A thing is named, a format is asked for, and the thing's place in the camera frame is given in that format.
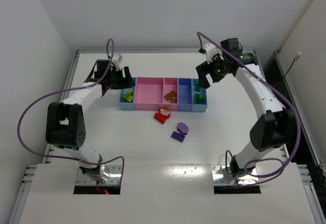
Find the lilac oval lego piece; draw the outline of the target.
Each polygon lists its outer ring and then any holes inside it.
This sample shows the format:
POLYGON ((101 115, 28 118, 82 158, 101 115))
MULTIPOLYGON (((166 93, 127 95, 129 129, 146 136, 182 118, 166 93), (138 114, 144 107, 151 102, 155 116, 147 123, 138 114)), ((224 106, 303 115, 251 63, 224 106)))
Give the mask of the lilac oval lego piece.
POLYGON ((180 122, 177 124, 177 130, 180 134, 187 135, 189 132, 189 127, 185 123, 180 122))

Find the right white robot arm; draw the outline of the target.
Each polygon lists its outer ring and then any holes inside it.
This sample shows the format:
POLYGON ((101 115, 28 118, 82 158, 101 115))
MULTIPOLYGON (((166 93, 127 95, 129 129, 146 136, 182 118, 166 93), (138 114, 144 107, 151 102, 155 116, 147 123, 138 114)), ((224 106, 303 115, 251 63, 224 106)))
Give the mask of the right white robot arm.
POLYGON ((199 53, 206 60, 196 67, 199 87, 209 88, 209 75, 213 83, 232 74, 246 91, 257 115, 250 130, 250 141, 243 150, 232 156, 229 165, 232 176, 251 173, 256 163, 275 148, 288 143, 296 128, 295 113, 287 109, 273 94, 252 53, 244 53, 238 39, 221 42, 222 52, 212 43, 201 45, 199 53))

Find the lime square lego brick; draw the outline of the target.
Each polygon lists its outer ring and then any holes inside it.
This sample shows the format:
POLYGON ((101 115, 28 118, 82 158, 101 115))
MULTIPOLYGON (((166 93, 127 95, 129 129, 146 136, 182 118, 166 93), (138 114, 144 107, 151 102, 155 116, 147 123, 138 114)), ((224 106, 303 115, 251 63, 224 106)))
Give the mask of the lime square lego brick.
POLYGON ((132 95, 129 95, 127 98, 126 98, 126 101, 128 103, 133 103, 133 96, 132 95))

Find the green square lego brick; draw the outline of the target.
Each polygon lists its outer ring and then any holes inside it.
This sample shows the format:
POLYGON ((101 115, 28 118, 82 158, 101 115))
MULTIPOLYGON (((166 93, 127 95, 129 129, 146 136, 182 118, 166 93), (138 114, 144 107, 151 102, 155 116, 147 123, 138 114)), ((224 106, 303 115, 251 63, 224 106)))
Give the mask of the green square lego brick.
POLYGON ((205 99, 206 99, 206 96, 205 96, 205 95, 199 95, 199 96, 198 96, 198 101, 199 101, 200 103, 204 103, 204 102, 205 102, 205 99))

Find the red lego brick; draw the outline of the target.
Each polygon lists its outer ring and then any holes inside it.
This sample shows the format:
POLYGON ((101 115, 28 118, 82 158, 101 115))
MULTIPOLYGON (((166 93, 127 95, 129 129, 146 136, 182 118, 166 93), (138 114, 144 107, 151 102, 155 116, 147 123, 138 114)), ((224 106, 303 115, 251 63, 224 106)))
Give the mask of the red lego brick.
POLYGON ((156 112, 154 114, 154 118, 159 121, 161 124, 165 124, 167 119, 165 116, 163 116, 162 114, 160 114, 159 112, 156 112))

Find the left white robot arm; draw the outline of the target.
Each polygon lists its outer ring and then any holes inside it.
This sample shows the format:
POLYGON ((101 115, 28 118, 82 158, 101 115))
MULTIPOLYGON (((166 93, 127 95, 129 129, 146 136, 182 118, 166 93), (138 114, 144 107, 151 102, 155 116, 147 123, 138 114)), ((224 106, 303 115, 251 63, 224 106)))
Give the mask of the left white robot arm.
POLYGON ((52 102, 47 110, 46 142, 76 158, 81 172, 90 179, 106 184, 110 179, 102 157, 86 141, 84 112, 108 90, 122 90, 135 86, 127 66, 121 68, 122 56, 111 60, 99 59, 76 91, 61 102, 52 102))

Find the lime long lego brick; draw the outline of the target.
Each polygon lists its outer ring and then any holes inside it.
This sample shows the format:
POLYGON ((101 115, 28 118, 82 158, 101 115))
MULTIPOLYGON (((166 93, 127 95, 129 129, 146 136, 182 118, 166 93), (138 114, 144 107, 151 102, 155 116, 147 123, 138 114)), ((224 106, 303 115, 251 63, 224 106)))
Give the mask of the lime long lego brick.
POLYGON ((133 95, 133 90, 132 89, 129 89, 126 93, 125 93, 126 96, 132 96, 133 95))

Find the dark purple lego plate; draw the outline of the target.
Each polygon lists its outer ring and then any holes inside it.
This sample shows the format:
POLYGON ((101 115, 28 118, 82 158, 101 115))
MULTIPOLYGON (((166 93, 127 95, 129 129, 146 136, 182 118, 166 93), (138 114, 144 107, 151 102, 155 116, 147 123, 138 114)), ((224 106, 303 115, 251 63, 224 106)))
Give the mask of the dark purple lego plate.
POLYGON ((182 143, 185 139, 185 136, 176 132, 176 131, 173 131, 172 134, 171 134, 171 138, 182 143))

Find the long green lego brick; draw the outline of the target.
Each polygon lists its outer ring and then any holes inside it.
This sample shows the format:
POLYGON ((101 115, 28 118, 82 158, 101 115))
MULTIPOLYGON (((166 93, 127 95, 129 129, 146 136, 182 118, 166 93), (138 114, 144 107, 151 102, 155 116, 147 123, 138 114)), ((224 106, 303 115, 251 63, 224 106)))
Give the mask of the long green lego brick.
POLYGON ((194 94, 194 104, 199 104, 201 101, 199 94, 194 94))

